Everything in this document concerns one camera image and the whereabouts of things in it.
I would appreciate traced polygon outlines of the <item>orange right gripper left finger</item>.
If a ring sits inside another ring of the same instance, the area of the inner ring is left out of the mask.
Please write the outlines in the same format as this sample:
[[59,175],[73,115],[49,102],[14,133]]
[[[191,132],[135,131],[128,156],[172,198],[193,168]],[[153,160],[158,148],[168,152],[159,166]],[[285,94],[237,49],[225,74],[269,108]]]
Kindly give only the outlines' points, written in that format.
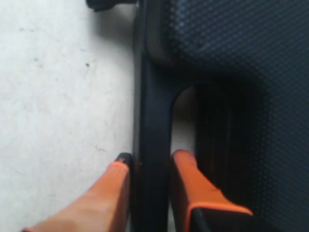
[[130,201],[132,156],[121,153],[70,205],[25,232],[124,232]]

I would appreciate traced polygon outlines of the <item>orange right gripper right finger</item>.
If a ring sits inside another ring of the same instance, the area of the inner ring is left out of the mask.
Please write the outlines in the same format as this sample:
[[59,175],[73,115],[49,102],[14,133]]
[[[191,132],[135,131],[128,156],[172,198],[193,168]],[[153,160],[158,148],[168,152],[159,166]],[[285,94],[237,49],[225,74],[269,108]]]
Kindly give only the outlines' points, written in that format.
[[251,210],[228,200],[186,150],[171,157],[170,200],[178,232],[245,232],[253,217]]

